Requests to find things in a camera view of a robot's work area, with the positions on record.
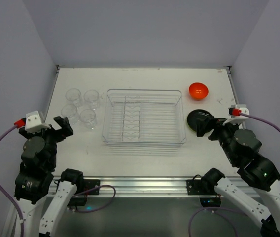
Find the black plate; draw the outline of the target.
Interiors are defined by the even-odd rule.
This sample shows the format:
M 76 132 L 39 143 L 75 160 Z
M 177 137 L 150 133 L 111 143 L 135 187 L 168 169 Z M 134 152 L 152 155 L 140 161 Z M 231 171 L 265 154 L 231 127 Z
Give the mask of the black plate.
M 203 128 L 203 126 L 210 119 L 214 119 L 214 116 L 210 112 L 203 109 L 195 109 L 188 114 L 187 124 L 196 133 L 199 131 L 208 133 L 211 131 L 211 129 Z

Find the clear glass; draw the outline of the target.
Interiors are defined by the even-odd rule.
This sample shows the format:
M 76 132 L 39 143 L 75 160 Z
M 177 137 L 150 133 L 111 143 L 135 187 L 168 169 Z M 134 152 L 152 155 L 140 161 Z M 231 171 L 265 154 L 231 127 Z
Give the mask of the clear glass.
M 75 125 L 79 121 L 77 107 L 73 104 L 65 105 L 61 110 L 61 114 L 63 117 L 68 118 L 70 125 Z
M 96 113 L 92 109 L 83 110 L 79 119 L 87 129 L 94 129 L 97 125 Z
M 82 106 L 81 92 L 77 88 L 69 89 L 65 94 L 66 99 L 77 108 Z
M 100 106 L 100 95 L 96 90 L 88 90 L 84 94 L 84 101 L 92 110 L 96 110 Z

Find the orange bowl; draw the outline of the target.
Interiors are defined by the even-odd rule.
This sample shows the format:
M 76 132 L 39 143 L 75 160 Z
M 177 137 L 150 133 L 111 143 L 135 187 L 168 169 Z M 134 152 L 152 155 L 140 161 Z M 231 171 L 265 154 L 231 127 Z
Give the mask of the orange bowl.
M 195 100 L 203 100 L 208 96 L 209 89 L 203 83 L 195 82 L 189 86 L 189 94 Z

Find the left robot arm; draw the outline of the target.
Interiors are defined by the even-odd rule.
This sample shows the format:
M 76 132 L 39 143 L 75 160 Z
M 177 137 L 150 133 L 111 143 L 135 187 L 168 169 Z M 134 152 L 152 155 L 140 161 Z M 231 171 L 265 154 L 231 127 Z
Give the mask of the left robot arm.
M 72 136 L 73 129 L 67 117 L 54 117 L 60 126 L 57 130 L 42 122 L 38 115 L 28 115 L 23 121 L 25 124 L 19 129 L 19 134 L 26 141 L 14 193 L 22 212 L 22 231 L 26 237 L 54 237 L 69 201 L 84 185 L 81 171 L 66 169 L 49 207 L 46 212 L 42 211 L 54 178 L 57 144 Z

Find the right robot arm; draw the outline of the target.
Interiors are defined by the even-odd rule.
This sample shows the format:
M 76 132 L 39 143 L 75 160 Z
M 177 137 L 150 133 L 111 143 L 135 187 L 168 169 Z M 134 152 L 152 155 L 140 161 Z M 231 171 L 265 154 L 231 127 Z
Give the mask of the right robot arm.
M 263 203 L 234 186 L 216 168 L 201 177 L 203 189 L 229 199 L 260 228 L 263 237 L 280 237 L 280 174 L 260 154 L 262 143 L 254 132 L 224 118 L 198 119 L 195 132 L 198 137 L 211 133 L 208 139 L 219 142 L 231 166 L 237 168 L 241 179 L 254 188 Z

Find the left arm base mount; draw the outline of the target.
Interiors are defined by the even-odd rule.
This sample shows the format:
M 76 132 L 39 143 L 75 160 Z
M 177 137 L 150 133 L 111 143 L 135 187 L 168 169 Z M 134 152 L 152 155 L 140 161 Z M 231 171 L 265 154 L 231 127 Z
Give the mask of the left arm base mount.
M 56 180 L 55 196 L 57 197 L 76 197 L 76 196 L 87 196 L 97 195 L 99 193 L 100 181 L 99 180 Z

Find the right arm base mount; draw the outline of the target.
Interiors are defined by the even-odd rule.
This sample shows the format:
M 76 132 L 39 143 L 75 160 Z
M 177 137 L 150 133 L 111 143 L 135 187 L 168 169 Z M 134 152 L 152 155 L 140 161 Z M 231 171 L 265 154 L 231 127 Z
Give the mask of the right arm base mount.
M 205 196 L 212 195 L 212 192 L 207 190 L 202 182 L 202 176 L 197 174 L 186 180 L 186 190 L 189 196 Z

